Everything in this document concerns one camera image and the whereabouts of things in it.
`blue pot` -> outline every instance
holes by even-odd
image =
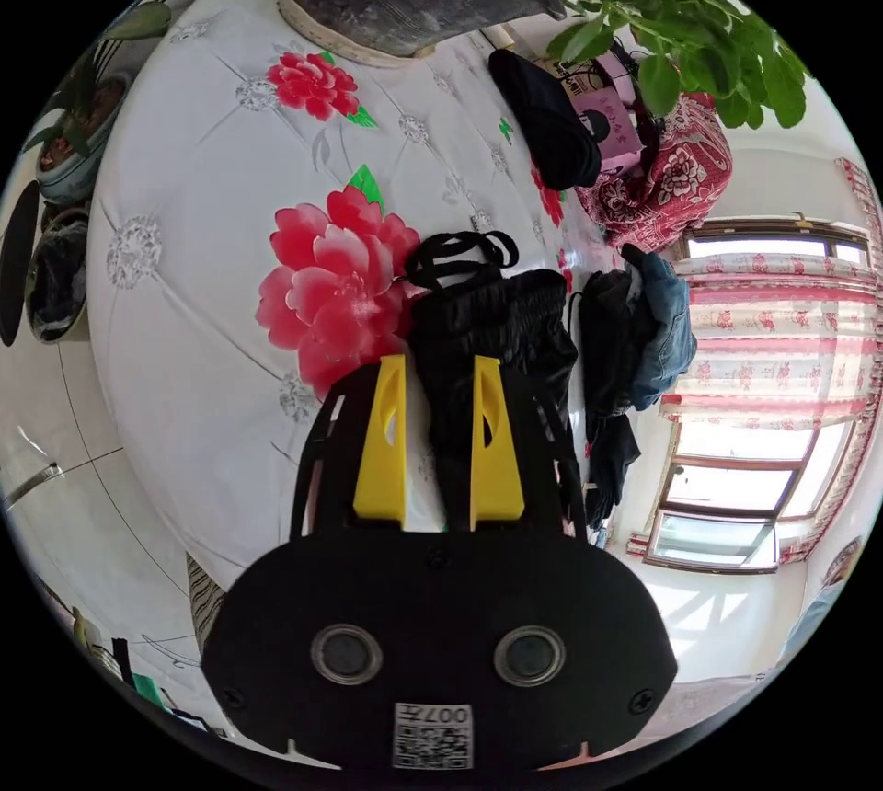
[[[63,163],[46,171],[40,168],[40,159],[46,152],[46,146],[44,145],[40,150],[40,157],[37,160],[37,183],[40,185],[40,193],[43,197],[56,205],[76,205],[87,200],[95,188],[98,166],[101,165],[101,157],[104,155],[110,130],[132,84],[132,78],[122,71],[108,74],[103,79],[121,80],[125,89],[117,106],[89,138],[89,156],[71,154]]]

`window frame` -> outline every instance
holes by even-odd
[[[721,521],[721,522],[764,522],[766,526],[772,526],[775,533],[775,522],[771,519],[762,518],[759,515],[751,514],[746,515],[744,517],[733,518],[728,514],[718,512],[712,516],[697,516],[694,512],[683,512],[678,510],[669,510],[663,509],[661,506],[656,511],[656,517],[653,519],[653,528],[650,531],[650,537],[647,543],[647,553],[644,555],[642,560],[642,564],[648,564],[652,567],[668,567],[672,570],[690,570],[693,573],[716,573],[716,574],[726,574],[730,575],[739,575],[739,576],[749,576],[753,574],[759,573],[775,573],[778,570],[778,565],[771,567],[721,567],[719,564],[706,564],[701,561],[681,561],[678,558],[667,558],[662,556],[656,556],[653,554],[653,547],[656,543],[657,537],[659,536],[659,528],[662,525],[662,520],[666,515],[676,516],[678,518],[707,518],[712,521]]]
[[[690,255],[690,241],[711,242],[721,239],[818,239],[825,244],[825,254],[836,258],[835,246],[859,248],[868,257],[867,235],[857,228],[834,226],[807,219],[798,226],[797,221],[786,218],[741,218],[720,221],[707,221],[701,227],[685,230],[674,246],[677,260],[686,260]]]
[[[826,223],[816,223],[805,219],[801,215],[801,221],[791,221],[784,218],[758,218],[758,219],[731,219],[706,222],[702,227],[684,231],[674,246],[675,258],[684,260],[690,255],[690,241],[720,241],[740,239],[817,239],[824,243],[825,255],[836,258],[837,246],[850,246],[858,248],[868,260],[868,240],[861,230],[849,227],[834,226]],[[812,509],[801,515],[786,515],[788,503],[794,496],[797,486],[803,477],[809,462],[809,458],[819,440],[819,431],[812,432],[803,456],[798,460],[759,460],[740,459],[734,457],[713,457],[706,455],[688,454],[680,452],[682,423],[675,424],[675,432],[672,446],[669,451],[665,475],[662,487],[659,490],[657,505],[654,509],[653,525],[648,540],[648,549],[643,557],[645,564],[657,567],[670,567],[680,570],[692,570],[697,573],[725,573],[725,574],[749,574],[749,573],[775,573],[776,567],[769,569],[761,568],[738,568],[720,567],[702,562],[687,562],[672,560],[670,558],[655,556],[653,554],[654,543],[659,533],[659,526],[666,514],[699,519],[715,518],[721,521],[766,521],[777,524],[779,522],[805,522],[815,518],[819,506],[828,495],[831,485],[847,454],[849,442],[854,435],[854,421],[846,427],[838,447],[838,453],[831,461],[827,480],[820,488],[819,494],[813,502]],[[695,506],[670,499],[671,484],[674,480],[675,470],[678,466],[693,466],[716,469],[745,469],[745,470],[769,470],[790,471],[785,488],[775,506],[771,510],[722,510],[720,508]]]

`qr code sticker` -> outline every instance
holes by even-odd
[[[401,770],[471,770],[471,705],[396,702],[393,766]]]

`pink box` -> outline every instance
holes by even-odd
[[[608,82],[613,84],[623,104],[627,108],[632,107],[636,100],[635,84],[623,63],[612,52],[605,52],[595,59],[595,64],[607,74]]]
[[[574,97],[571,103],[582,124],[596,139],[601,136],[598,146],[602,172],[622,174],[640,163],[644,145],[613,86],[584,92]],[[609,129],[606,136],[603,135],[604,128]]]

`black pants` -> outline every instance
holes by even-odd
[[[509,258],[492,241],[500,241]],[[485,260],[451,260],[479,248]],[[570,440],[568,384],[577,350],[562,317],[567,283],[560,273],[536,269],[504,278],[518,260],[505,234],[445,234],[428,239],[407,263],[408,278],[432,289],[412,308],[408,343],[430,404],[430,443],[451,530],[469,529],[473,369],[476,355],[541,385]],[[445,276],[470,278],[442,287]]]

